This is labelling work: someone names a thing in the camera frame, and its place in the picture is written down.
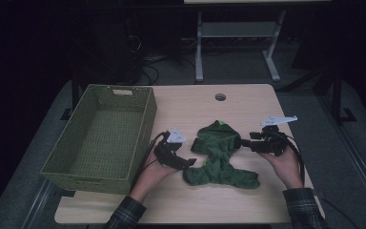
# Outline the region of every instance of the human hand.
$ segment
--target human hand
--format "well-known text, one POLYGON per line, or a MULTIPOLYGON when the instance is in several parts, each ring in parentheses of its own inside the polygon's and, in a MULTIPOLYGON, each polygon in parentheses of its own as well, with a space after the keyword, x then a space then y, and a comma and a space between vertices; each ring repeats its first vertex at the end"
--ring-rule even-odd
POLYGON ((281 179, 287 189, 304 187, 299 174, 298 159, 291 147, 287 146, 281 156, 273 156, 271 154, 259 155, 272 164, 275 174, 281 179))
POLYGON ((151 151, 145 163, 145 169, 141 172, 138 181, 130 192, 130 197, 143 202, 147 194, 155 188, 165 177, 176 173, 178 170, 169 166, 163 166, 156 161, 156 156, 151 151))

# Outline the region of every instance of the wooden table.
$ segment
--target wooden table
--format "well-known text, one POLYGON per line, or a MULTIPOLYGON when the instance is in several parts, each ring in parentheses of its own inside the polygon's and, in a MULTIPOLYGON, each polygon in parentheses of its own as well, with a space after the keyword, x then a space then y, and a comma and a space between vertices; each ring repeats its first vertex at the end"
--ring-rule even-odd
MULTIPOLYGON (((153 87, 157 113, 152 138, 177 127, 187 141, 177 151, 184 158, 197 158, 200 167, 204 156, 190 151, 199 129, 216 120, 224 120, 249 139, 249 132, 260 132, 260 122, 269 115, 283 116, 270 85, 193 85, 153 87), (217 101, 216 94, 225 94, 217 101)), ((280 131, 292 135, 287 124, 280 131)), ((229 185, 189 186, 182 172, 167 177, 147 197, 148 207, 140 223, 281 223, 290 222, 281 191, 285 186, 272 166, 249 148, 240 148, 231 157, 235 168, 259 173, 260 187, 254 190, 229 185)), ((306 186, 313 187, 308 174, 306 186)), ((105 223, 124 196, 76 192, 73 198, 62 197, 55 220, 58 223, 105 223)))

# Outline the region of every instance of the plaid sleeve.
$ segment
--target plaid sleeve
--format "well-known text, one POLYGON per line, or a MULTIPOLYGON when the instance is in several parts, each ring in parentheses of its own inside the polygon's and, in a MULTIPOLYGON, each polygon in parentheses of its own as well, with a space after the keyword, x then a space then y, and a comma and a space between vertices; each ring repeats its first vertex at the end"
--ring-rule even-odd
POLYGON ((147 208, 126 196, 106 223, 106 229, 133 229, 147 208))
POLYGON ((290 189, 283 192, 294 229, 329 228, 320 215, 310 188, 290 189))

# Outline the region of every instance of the green towel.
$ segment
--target green towel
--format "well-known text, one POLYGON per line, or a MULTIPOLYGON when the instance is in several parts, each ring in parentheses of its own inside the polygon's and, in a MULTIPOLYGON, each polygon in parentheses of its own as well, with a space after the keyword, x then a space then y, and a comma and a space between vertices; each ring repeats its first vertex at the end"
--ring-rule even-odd
POLYGON ((230 164, 231 156, 241 146, 240 141, 239 133, 222 121, 217 120, 202 128, 197 133, 192 151, 208 158, 200 168, 191 167, 183 171, 183 179, 192 186, 217 183, 243 189, 257 188, 257 173, 235 169, 230 164))

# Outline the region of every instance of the metal stand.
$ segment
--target metal stand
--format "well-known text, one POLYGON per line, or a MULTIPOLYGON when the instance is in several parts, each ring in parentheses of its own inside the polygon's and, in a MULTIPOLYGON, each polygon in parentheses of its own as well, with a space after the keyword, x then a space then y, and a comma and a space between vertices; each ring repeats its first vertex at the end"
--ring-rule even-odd
POLYGON ((283 10, 279 15, 277 22, 275 23, 273 36, 272 36, 272 44, 268 50, 263 51, 263 57, 266 61, 267 68, 269 69, 270 75, 272 76, 273 81, 279 81, 280 76, 278 75, 277 68, 275 67, 275 63, 272 60, 273 51, 275 50, 275 44, 277 43, 278 36, 280 35, 281 26, 284 21, 285 11, 283 10))
POLYGON ((72 92, 72 108, 68 108, 64 111, 60 120, 70 120, 72 112, 75 111, 76 105, 80 99, 79 85, 76 79, 76 73, 73 73, 71 78, 71 92, 72 92))
POLYGON ((342 77, 341 72, 337 69, 335 73, 335 81, 333 88, 333 97, 332 97, 332 115, 335 118, 335 121, 338 125, 341 125, 343 122, 355 122, 356 118, 353 115, 352 111, 348 108, 344 108, 343 111, 346 113, 346 116, 341 116, 341 83, 342 77))
POLYGON ((203 65, 201 58, 201 38, 202 37, 271 37, 272 43, 269 49, 263 51, 270 75, 273 81, 279 81, 275 63, 272 60, 275 45, 280 34, 281 25, 285 16, 284 10, 280 12, 275 22, 217 22, 203 23, 201 11, 198 13, 197 21, 197 51, 195 54, 195 81, 204 80, 203 65))

